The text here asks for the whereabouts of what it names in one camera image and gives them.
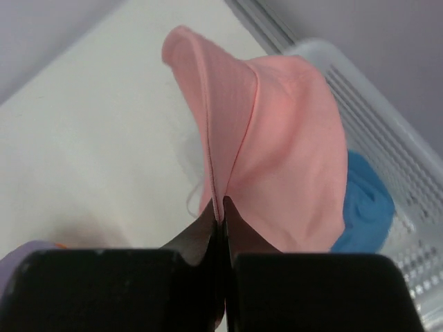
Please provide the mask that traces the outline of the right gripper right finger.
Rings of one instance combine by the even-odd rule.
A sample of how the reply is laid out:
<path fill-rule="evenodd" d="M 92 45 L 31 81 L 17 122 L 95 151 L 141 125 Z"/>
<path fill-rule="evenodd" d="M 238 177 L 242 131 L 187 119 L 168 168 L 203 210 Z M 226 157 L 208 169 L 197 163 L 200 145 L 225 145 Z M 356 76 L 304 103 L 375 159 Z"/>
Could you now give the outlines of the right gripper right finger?
<path fill-rule="evenodd" d="M 223 204 L 229 331 L 424 330 L 391 259 L 283 253 Z"/>

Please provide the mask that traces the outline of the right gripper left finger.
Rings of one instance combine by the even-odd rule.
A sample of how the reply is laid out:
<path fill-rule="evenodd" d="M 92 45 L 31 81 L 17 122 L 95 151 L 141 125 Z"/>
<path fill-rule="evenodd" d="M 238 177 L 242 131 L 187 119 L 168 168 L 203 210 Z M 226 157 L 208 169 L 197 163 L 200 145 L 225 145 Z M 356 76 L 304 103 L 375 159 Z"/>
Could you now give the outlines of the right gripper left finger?
<path fill-rule="evenodd" d="M 164 246 L 39 250 L 1 297 L 2 331 L 214 331 L 224 315 L 224 205 Z"/>

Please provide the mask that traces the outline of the pink bucket hat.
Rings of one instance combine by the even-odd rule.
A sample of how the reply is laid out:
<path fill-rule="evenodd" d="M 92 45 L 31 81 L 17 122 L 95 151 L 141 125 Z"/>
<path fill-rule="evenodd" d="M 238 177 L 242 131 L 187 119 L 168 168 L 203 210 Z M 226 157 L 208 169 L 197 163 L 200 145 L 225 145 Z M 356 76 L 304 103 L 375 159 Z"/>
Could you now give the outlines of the pink bucket hat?
<path fill-rule="evenodd" d="M 320 71 L 299 56 L 240 60 L 185 26 L 162 47 L 204 151 L 200 206 L 230 197 L 283 252 L 327 252 L 344 231 L 347 145 Z"/>

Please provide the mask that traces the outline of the purple bucket hat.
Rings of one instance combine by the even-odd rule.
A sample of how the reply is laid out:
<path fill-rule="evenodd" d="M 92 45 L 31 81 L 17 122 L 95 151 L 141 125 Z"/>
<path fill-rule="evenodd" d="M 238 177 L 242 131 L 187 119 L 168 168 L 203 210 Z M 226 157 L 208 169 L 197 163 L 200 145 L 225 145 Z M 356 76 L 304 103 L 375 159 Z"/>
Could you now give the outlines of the purple bucket hat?
<path fill-rule="evenodd" d="M 39 250 L 55 250 L 61 249 L 60 245 L 56 243 L 51 243 L 47 241 L 29 241 L 18 248 L 15 248 L 13 251 L 9 252 L 4 258 L 0 261 L 0 295 L 3 297 L 3 294 L 6 291 L 6 287 L 10 278 L 13 276 L 15 270 L 19 266 L 19 264 L 30 254 L 39 251 Z"/>

